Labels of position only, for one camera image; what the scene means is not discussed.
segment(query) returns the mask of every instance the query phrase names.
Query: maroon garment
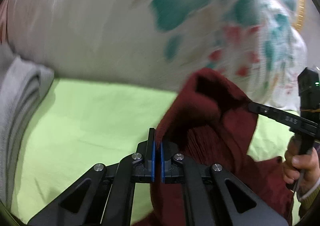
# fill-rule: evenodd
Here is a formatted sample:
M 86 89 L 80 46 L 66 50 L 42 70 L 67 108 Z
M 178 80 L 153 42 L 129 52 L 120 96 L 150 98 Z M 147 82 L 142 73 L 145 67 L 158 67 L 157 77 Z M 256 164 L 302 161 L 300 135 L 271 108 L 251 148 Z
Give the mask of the maroon garment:
M 270 207 L 287 218 L 292 192 L 282 179 L 281 157 L 254 162 L 247 155 L 258 115 L 248 111 L 250 99 L 216 71 L 194 73 L 156 129 L 198 163 L 220 163 L 247 184 Z M 151 184 L 154 211 L 135 226 L 185 226 L 180 184 L 160 183 L 159 167 Z

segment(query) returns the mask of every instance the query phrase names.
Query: small screw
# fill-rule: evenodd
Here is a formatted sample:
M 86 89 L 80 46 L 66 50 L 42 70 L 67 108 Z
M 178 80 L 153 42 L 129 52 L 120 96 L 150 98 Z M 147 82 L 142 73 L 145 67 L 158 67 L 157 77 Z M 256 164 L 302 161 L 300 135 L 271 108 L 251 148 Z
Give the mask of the small screw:
M 134 154 L 132 154 L 132 156 L 131 156 L 134 160 L 139 160 L 141 157 L 142 157 L 142 155 L 140 154 L 140 153 L 134 153 Z
M 222 170 L 222 165 L 220 164 L 213 164 L 212 169 L 216 172 L 220 172 Z
M 181 154 L 181 153 L 177 153 L 177 154 L 175 154 L 173 157 L 174 157 L 175 160 L 178 160 L 178 161 L 184 159 L 184 155 Z
M 95 164 L 94 167 L 93 167 L 93 169 L 94 169 L 95 171 L 97 171 L 97 172 L 102 171 L 103 168 L 104 168 L 104 165 L 103 165 L 103 164 Z

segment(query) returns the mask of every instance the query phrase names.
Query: light green surface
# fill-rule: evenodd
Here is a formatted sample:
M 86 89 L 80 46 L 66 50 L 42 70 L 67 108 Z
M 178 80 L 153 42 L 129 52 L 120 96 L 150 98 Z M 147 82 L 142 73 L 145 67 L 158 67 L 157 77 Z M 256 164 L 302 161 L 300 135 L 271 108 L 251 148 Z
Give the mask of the light green surface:
M 134 152 L 175 96 L 129 85 L 55 80 L 24 134 L 13 214 L 27 222 L 92 165 L 114 164 Z M 256 160 L 283 155 L 291 135 L 286 126 L 259 117 L 249 154 Z M 132 222 L 151 210 L 149 185 L 137 184 Z

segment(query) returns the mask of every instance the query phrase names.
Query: gray folded towel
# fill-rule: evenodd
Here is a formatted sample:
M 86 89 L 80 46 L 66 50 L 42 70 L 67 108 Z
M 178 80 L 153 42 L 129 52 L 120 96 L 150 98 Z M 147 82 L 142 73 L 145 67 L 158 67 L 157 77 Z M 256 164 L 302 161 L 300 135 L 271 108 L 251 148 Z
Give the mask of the gray folded towel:
M 0 45 L 0 199 L 11 207 L 23 133 L 53 81 L 51 69 L 24 61 Z

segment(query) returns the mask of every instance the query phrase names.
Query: human hand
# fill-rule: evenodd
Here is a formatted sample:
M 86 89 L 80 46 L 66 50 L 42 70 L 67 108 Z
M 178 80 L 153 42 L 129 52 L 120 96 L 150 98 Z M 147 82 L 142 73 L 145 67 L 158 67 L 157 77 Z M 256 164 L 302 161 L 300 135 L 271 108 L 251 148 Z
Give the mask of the human hand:
M 308 192 L 318 181 L 320 177 L 319 157 L 317 151 L 313 148 L 311 155 L 297 155 L 301 142 L 300 135 L 294 135 L 288 144 L 288 149 L 284 154 L 283 178 L 288 184 L 293 184 L 299 179 L 300 173 L 297 169 L 305 169 L 304 178 L 300 184 L 302 194 Z

